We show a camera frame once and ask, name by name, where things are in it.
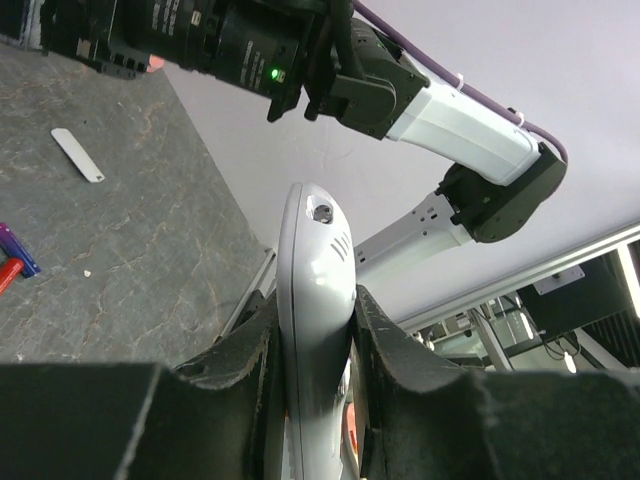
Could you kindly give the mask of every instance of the blue marker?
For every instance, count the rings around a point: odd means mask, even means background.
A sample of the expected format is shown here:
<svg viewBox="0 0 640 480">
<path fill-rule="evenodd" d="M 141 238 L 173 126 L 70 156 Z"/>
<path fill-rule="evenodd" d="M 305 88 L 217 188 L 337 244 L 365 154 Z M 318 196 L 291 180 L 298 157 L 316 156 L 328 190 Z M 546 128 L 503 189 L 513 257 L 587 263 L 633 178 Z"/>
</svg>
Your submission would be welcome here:
<svg viewBox="0 0 640 480">
<path fill-rule="evenodd" d="M 9 258 L 18 258 L 24 263 L 22 276 L 24 278 L 35 277 L 41 272 L 36 261 L 29 255 L 29 252 L 22 246 L 20 240 L 16 238 L 6 223 L 0 223 L 0 248 Z"/>
</svg>

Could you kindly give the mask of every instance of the white wall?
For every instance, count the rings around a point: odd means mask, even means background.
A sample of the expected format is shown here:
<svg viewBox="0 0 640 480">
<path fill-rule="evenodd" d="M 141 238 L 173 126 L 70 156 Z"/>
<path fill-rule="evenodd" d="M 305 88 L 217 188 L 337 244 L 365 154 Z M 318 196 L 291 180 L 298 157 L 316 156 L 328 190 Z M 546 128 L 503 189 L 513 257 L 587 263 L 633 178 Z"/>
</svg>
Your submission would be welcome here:
<svg viewBox="0 0 640 480">
<path fill-rule="evenodd" d="M 368 0 L 468 83 L 525 112 L 569 150 L 562 189 L 517 235 L 425 261 L 374 291 L 392 318 L 464 292 L 640 218 L 640 2 Z M 258 238 L 275 247 L 289 186 L 311 181 L 348 215 L 359 242 L 409 211 L 449 164 L 268 104 L 168 66 L 178 95 Z"/>
</svg>

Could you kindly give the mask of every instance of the gray table surface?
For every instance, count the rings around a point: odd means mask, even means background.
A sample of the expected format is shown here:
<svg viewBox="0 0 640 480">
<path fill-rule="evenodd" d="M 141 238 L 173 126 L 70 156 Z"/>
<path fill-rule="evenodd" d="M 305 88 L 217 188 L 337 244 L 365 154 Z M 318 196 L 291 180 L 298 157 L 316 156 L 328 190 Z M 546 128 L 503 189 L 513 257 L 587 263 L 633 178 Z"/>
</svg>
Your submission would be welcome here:
<svg viewBox="0 0 640 480">
<path fill-rule="evenodd" d="M 265 257 L 214 160 L 164 73 L 0 45 L 0 222 L 42 268 L 0 297 L 0 361 L 175 365 L 209 347 Z"/>
</svg>

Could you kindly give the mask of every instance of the fluorescent light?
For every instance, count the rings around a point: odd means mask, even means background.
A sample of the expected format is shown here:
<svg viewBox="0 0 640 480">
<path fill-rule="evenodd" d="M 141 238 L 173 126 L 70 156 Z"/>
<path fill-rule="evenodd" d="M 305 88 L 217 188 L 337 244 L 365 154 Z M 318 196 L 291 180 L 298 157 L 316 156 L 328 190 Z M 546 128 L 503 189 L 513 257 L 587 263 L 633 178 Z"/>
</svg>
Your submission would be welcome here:
<svg viewBox="0 0 640 480">
<path fill-rule="evenodd" d="M 531 325 L 529 325 L 529 319 L 523 312 L 520 312 L 520 318 L 522 319 L 522 323 L 524 323 L 524 329 L 527 331 L 527 337 L 529 337 L 529 340 L 533 340 L 533 330 L 531 330 Z"/>
<path fill-rule="evenodd" d="M 573 357 L 569 355 L 568 352 L 564 352 L 564 363 L 567 364 L 567 369 L 571 373 L 576 373 L 578 369 L 576 368 L 576 362 L 573 361 Z"/>
<path fill-rule="evenodd" d="M 628 245 L 623 245 L 618 248 L 618 256 L 620 257 L 620 263 L 622 264 L 622 271 L 624 272 L 624 278 L 627 282 L 627 288 L 631 294 L 631 300 L 633 301 L 633 308 L 636 311 L 636 317 L 640 318 L 640 283 L 638 283 L 638 274 L 636 267 L 633 264 L 631 258 L 631 251 Z"/>
</svg>

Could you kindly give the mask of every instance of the red marker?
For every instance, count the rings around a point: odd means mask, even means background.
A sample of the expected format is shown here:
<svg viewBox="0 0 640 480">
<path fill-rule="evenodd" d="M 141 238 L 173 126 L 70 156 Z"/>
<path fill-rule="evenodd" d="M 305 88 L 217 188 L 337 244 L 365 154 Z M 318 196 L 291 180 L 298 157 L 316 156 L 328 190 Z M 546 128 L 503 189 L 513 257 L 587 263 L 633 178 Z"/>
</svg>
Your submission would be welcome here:
<svg viewBox="0 0 640 480">
<path fill-rule="evenodd" d="M 0 268 L 0 295 L 9 288 L 13 279 L 16 278 L 24 267 L 24 262 L 19 258 L 10 258 L 2 268 Z"/>
</svg>

